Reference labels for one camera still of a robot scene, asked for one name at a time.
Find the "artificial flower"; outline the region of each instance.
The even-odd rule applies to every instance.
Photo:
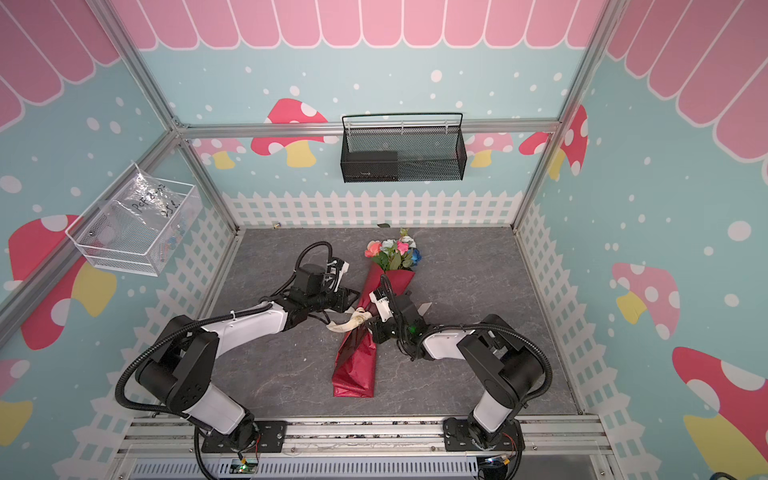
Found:
[[[419,264],[420,261],[422,261],[422,254],[416,248],[412,248],[410,251],[411,251],[411,260],[413,260],[413,266],[416,266]]]

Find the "green leaf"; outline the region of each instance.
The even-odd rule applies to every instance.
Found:
[[[395,255],[392,256],[392,261],[389,262],[389,269],[390,270],[397,270],[400,268],[400,263],[402,262],[402,258],[399,253],[395,253]]]

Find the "metal vent grille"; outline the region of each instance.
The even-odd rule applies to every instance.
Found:
[[[208,460],[214,476],[227,478],[472,478],[477,476],[475,457],[335,457],[262,458],[255,474],[231,474],[237,458]],[[193,458],[140,458],[129,480],[192,480],[203,478]]]

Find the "black wire mesh basket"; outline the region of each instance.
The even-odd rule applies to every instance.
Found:
[[[345,182],[462,180],[467,150],[460,113],[345,115]]]

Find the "gray marble floor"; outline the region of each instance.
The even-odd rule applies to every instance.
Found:
[[[575,414],[576,406],[547,331],[520,252],[508,228],[414,228],[423,260],[409,289],[418,306],[432,302],[427,323],[476,323],[496,313],[538,344],[554,369],[549,392],[523,414]],[[287,280],[301,250],[317,240],[349,262],[343,285],[361,290],[370,240],[397,229],[247,230],[214,314],[257,303]],[[323,249],[305,262],[322,263]],[[265,336],[222,355],[213,381],[257,417],[298,415],[467,415],[482,395],[463,360],[411,362],[393,341],[379,345],[372,399],[334,398],[331,375],[343,336],[319,321]]]

